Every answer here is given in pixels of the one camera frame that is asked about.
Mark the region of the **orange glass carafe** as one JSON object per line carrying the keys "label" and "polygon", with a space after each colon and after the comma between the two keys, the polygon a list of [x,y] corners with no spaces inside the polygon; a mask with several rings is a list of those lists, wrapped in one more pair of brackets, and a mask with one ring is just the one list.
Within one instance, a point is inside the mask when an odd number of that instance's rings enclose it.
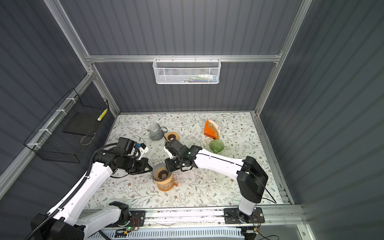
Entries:
{"label": "orange glass carafe", "polygon": [[173,187],[177,187],[179,183],[175,180],[174,175],[171,174],[170,177],[162,182],[156,182],[159,190],[166,192],[171,190]]}

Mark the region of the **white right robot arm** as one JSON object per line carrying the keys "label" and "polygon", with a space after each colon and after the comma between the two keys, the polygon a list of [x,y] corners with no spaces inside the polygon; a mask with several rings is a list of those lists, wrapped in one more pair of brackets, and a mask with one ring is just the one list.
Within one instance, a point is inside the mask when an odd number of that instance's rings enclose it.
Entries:
{"label": "white right robot arm", "polygon": [[242,199],[238,212],[245,217],[251,217],[257,204],[263,198],[267,189],[269,176],[255,158],[233,159],[211,153],[202,147],[187,147],[173,139],[165,143],[165,152],[169,158],[165,160],[170,172],[180,170],[190,171],[193,168],[207,169],[225,175],[238,183]]}

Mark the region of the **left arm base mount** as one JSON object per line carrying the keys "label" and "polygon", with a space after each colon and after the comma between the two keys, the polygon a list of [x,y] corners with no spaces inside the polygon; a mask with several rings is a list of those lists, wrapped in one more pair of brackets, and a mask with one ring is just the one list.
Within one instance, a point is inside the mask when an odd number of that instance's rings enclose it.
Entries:
{"label": "left arm base mount", "polygon": [[146,212],[132,210],[128,204],[122,202],[111,202],[107,208],[102,210],[107,213],[107,227],[142,227],[146,218]]}

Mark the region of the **grey glass dripper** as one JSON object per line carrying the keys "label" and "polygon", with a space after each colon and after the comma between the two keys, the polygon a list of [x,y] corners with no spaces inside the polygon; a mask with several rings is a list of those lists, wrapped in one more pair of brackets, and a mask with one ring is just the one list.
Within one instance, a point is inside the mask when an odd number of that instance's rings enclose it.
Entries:
{"label": "grey glass dripper", "polygon": [[153,166],[151,178],[155,182],[163,182],[171,177],[171,172],[168,170],[165,162],[157,163]]}

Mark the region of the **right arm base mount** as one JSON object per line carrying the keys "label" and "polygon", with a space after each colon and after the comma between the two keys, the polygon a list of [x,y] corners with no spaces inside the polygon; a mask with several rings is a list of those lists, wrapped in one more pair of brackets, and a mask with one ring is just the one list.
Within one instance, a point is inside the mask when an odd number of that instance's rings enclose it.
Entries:
{"label": "right arm base mount", "polygon": [[226,224],[263,224],[264,214],[261,208],[256,207],[251,215],[246,215],[239,209],[225,208],[224,218]]}

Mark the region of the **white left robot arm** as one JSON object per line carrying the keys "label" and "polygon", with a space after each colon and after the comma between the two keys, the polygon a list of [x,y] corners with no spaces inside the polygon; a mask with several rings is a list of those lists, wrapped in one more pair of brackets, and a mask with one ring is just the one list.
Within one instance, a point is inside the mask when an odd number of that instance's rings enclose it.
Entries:
{"label": "white left robot arm", "polygon": [[117,170],[128,175],[141,175],[152,171],[144,154],[148,147],[127,138],[97,149],[90,165],[74,187],[46,214],[36,215],[27,240],[84,240],[102,228],[117,224],[127,227],[135,224],[127,204],[111,202],[105,210],[89,217],[80,215],[96,190]]}

